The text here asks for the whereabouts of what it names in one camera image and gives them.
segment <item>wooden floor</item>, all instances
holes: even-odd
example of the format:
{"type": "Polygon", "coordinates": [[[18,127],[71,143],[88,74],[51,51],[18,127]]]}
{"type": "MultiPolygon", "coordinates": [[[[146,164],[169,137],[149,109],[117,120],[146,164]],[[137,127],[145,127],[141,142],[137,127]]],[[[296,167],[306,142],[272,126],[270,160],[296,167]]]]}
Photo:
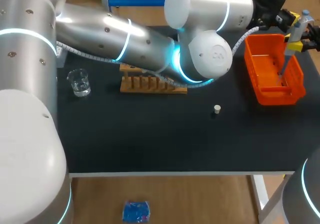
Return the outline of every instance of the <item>wooden floor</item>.
{"type": "MultiPolygon", "coordinates": [[[[100,7],[99,0],[68,0],[100,7]]],[[[320,0],[287,0],[296,13],[308,9],[320,25],[320,0]]],[[[162,7],[120,7],[113,12],[148,25],[166,25],[162,7]]],[[[310,52],[320,71],[320,54],[310,52]]],[[[265,176],[269,197],[281,176],[265,176]]],[[[149,201],[151,224],[257,224],[246,176],[79,178],[74,191],[74,224],[121,224],[125,201],[149,201]]]]}
{"type": "Polygon", "coordinates": [[[256,224],[245,176],[81,178],[74,224],[121,224],[125,201],[149,201],[151,224],[256,224]]]}

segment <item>orange plastic basket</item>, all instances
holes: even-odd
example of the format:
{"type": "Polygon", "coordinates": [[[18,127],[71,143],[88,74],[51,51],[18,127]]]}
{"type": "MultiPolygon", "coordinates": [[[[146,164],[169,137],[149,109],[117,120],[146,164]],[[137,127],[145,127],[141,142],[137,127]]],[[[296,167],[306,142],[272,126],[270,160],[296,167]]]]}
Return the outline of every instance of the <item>orange plastic basket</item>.
{"type": "Polygon", "coordinates": [[[261,105],[294,105],[306,95],[304,74],[295,56],[278,81],[285,61],[284,40],[281,34],[250,35],[245,39],[245,64],[261,105]]]}

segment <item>cable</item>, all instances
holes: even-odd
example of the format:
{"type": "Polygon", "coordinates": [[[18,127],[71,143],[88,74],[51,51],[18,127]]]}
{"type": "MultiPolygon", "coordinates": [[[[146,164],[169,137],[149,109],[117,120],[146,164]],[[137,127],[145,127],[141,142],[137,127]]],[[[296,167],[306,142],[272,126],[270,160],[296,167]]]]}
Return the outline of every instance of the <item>cable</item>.
{"type": "MultiPolygon", "coordinates": [[[[234,45],[233,49],[232,49],[232,56],[235,55],[236,51],[238,50],[239,46],[241,45],[241,43],[252,33],[254,32],[257,32],[259,31],[259,27],[256,26],[256,27],[253,27],[251,28],[250,30],[248,30],[237,42],[236,44],[234,45]]],[[[105,63],[113,63],[113,64],[123,64],[122,62],[120,61],[116,61],[116,60],[113,60],[113,59],[110,59],[110,58],[104,58],[104,57],[99,57],[99,56],[95,56],[95,55],[90,55],[90,54],[87,54],[85,52],[82,52],[82,51],[79,51],[77,49],[74,49],[72,48],[71,46],[68,46],[66,44],[63,44],[59,41],[56,42],[56,45],[58,47],[61,47],[71,53],[74,53],[78,56],[81,56],[81,57],[84,57],[84,58],[88,58],[88,59],[91,59],[91,60],[95,60],[95,61],[100,61],[100,62],[105,62],[105,63]]],[[[198,83],[198,84],[181,84],[181,83],[178,83],[176,81],[173,81],[173,80],[170,80],[154,71],[151,71],[151,70],[146,70],[144,69],[144,71],[160,78],[161,80],[165,81],[166,83],[174,86],[174,87],[179,87],[179,88],[201,88],[201,87],[204,87],[204,86],[207,86],[211,83],[213,83],[215,80],[214,79],[210,79],[210,80],[207,80],[207,81],[204,81],[204,82],[201,82],[201,83],[198,83]]]]}
{"type": "Polygon", "coordinates": [[[61,48],[65,49],[65,50],[67,50],[68,52],[74,53],[74,54],[76,54],[78,56],[81,56],[81,57],[84,57],[84,58],[88,58],[88,59],[91,59],[91,60],[100,61],[100,62],[104,62],[104,63],[114,63],[114,64],[119,64],[119,65],[122,64],[122,62],[116,61],[116,60],[113,60],[113,59],[110,59],[110,58],[104,58],[104,57],[99,57],[99,56],[87,54],[85,52],[82,52],[82,51],[79,51],[77,49],[74,49],[71,46],[63,44],[63,43],[61,43],[59,41],[56,42],[56,45],[58,47],[61,47],[61,48]]]}
{"type": "Polygon", "coordinates": [[[243,36],[236,42],[236,44],[234,45],[233,49],[232,49],[232,56],[234,56],[238,50],[238,48],[240,47],[241,43],[252,33],[255,33],[257,31],[259,31],[259,26],[253,27],[250,30],[248,30],[245,34],[243,34],[243,36]]]}

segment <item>black tabletop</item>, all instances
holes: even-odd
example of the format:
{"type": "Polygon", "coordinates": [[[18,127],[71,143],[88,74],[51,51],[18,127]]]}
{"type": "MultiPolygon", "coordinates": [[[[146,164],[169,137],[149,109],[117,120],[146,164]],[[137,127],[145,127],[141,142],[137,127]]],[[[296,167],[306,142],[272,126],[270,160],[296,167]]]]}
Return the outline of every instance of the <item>black tabletop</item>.
{"type": "MultiPolygon", "coordinates": [[[[221,35],[233,46],[241,33],[221,35]]],[[[298,53],[306,96],[293,106],[262,106],[243,53],[244,45],[225,76],[187,95],[120,93],[118,65],[69,54],[58,70],[58,132],[69,171],[296,170],[319,146],[319,74],[309,54],[298,53]],[[88,72],[87,97],[75,97],[66,80],[75,68],[88,72]],[[214,105],[221,106],[215,117],[214,105]]]]}

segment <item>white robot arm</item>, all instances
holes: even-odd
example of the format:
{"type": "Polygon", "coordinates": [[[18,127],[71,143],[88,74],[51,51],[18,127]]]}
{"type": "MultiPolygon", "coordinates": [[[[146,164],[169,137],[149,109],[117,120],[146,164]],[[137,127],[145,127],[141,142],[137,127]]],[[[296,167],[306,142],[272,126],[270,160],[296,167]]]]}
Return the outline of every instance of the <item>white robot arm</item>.
{"type": "MultiPolygon", "coordinates": [[[[129,19],[65,1],[0,0],[1,224],[72,223],[66,157],[55,127],[56,38],[77,54],[201,86],[223,76],[232,64],[231,48],[219,31],[269,27],[285,0],[272,2],[270,9],[259,0],[165,0],[165,18],[177,29],[178,41],[129,19]]],[[[315,157],[304,164],[302,177],[307,171],[317,174],[309,165],[314,162],[315,157]]],[[[285,195],[317,189],[294,184],[285,195]]],[[[303,223],[316,223],[319,203],[307,201],[313,222],[303,223]]]]}
{"type": "Polygon", "coordinates": [[[65,0],[0,0],[0,223],[70,224],[57,114],[56,14],[65,0]]]}

